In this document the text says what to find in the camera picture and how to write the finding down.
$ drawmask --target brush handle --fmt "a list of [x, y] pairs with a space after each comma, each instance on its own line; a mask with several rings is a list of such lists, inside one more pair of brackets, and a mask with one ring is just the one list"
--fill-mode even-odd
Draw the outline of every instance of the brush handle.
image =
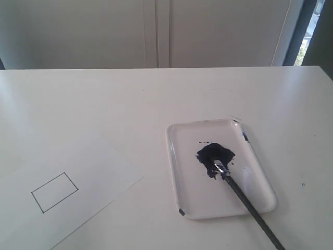
[[259, 226], [262, 228], [262, 230], [266, 233], [268, 238], [272, 241], [276, 249], [278, 250], [285, 250], [285, 248], [282, 246], [280, 241], [277, 239], [277, 237], [274, 235], [274, 233], [271, 231], [269, 226], [266, 224], [266, 222], [263, 220], [263, 218], [260, 216], [260, 214], [257, 212], [257, 210], [254, 208], [254, 206], [251, 204], [249, 199], [245, 196], [243, 191], [240, 189], [240, 187], [237, 185], [237, 183], [234, 181], [234, 179], [231, 176], [226, 176], [225, 181], [231, 186], [231, 188], [235, 191], [237, 196], [240, 198], [240, 200], [243, 202], [243, 204], [246, 206], [248, 211], [252, 214], [254, 219], [257, 221]]

